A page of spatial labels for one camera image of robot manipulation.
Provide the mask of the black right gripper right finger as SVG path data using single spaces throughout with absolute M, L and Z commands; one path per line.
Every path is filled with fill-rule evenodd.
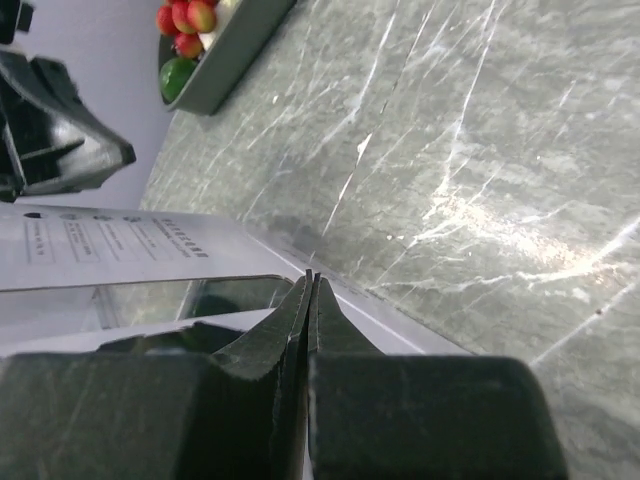
M 514 358 L 387 355 L 323 277 L 309 305 L 308 441 L 317 479 L 565 479 L 542 388 Z

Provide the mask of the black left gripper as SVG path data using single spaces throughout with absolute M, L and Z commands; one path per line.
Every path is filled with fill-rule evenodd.
M 0 0 L 0 44 L 28 33 L 34 6 Z M 1 52 L 1 200 L 98 189 L 134 163 L 134 148 L 80 99 L 66 66 Z

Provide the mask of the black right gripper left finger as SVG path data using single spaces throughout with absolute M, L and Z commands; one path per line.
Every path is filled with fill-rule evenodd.
M 299 479 L 311 279 L 233 342 L 198 322 L 1 363 L 5 479 Z

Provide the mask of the white clipper kit box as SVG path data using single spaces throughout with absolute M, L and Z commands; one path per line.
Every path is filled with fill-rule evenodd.
M 1 354 L 80 353 L 131 342 L 203 350 L 241 375 L 342 356 L 449 357 L 463 348 L 242 226 L 212 215 L 5 205 Z

